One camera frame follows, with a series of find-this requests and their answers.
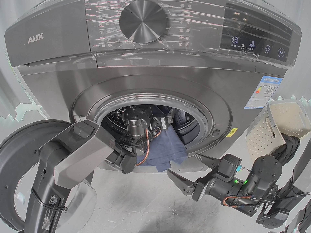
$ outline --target plastic wrap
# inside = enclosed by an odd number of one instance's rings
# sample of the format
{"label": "plastic wrap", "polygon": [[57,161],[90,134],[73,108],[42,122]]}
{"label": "plastic wrap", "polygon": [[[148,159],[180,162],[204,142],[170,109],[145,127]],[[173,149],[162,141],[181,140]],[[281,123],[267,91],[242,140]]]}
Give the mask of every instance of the plastic wrap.
{"label": "plastic wrap", "polygon": [[280,68],[295,63],[300,28],[262,0],[151,0],[166,12],[168,23],[159,39],[145,44],[127,39],[119,27],[122,10],[133,1],[85,0],[95,57],[113,50],[158,50],[248,59]]}

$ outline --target warning sticker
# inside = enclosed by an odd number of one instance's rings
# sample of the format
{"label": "warning sticker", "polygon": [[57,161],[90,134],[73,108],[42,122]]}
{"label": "warning sticker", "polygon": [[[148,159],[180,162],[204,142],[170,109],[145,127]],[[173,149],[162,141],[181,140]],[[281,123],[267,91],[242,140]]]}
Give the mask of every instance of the warning sticker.
{"label": "warning sticker", "polygon": [[230,133],[226,135],[226,137],[231,137],[237,130],[238,130],[238,128],[232,129],[232,130],[230,131]]}
{"label": "warning sticker", "polygon": [[262,109],[269,101],[281,81],[282,78],[263,76],[244,109]]}

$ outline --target black display panel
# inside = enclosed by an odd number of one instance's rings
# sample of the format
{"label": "black display panel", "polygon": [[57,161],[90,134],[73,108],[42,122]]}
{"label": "black display panel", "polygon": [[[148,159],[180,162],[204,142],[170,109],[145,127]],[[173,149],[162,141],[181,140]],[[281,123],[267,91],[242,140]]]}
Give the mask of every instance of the black display panel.
{"label": "black display panel", "polygon": [[259,12],[226,4],[220,48],[286,61],[292,30]]}

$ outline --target copper braided cable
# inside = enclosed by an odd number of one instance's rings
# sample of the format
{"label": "copper braided cable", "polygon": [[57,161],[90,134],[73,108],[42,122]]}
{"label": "copper braided cable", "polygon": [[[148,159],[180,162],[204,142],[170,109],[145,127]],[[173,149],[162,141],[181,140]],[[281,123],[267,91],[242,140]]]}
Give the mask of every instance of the copper braided cable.
{"label": "copper braided cable", "polygon": [[138,164],[136,164],[136,166],[141,165],[141,164],[144,163],[144,162],[147,160],[147,158],[148,158],[149,149],[150,149],[148,129],[146,129],[146,137],[147,137],[147,153],[146,153],[146,156],[144,157],[144,159],[143,159],[141,162],[139,162]]}
{"label": "copper braided cable", "polygon": [[222,200],[222,202],[225,206],[232,207],[232,208],[238,208],[240,207],[240,205],[228,205],[227,200],[228,199],[250,199],[250,198],[251,196],[227,196]]}

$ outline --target blue cloth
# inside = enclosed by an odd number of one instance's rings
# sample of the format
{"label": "blue cloth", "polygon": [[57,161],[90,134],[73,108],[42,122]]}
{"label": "blue cloth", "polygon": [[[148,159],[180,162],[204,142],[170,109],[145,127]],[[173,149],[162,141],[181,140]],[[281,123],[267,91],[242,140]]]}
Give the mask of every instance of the blue cloth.
{"label": "blue cloth", "polygon": [[[141,162],[144,157],[145,155],[138,156],[137,163]],[[148,158],[141,166],[155,166],[158,172],[163,172],[171,168],[170,161],[180,165],[187,157],[185,145],[170,125],[167,130],[162,130],[161,134],[150,142]]]}

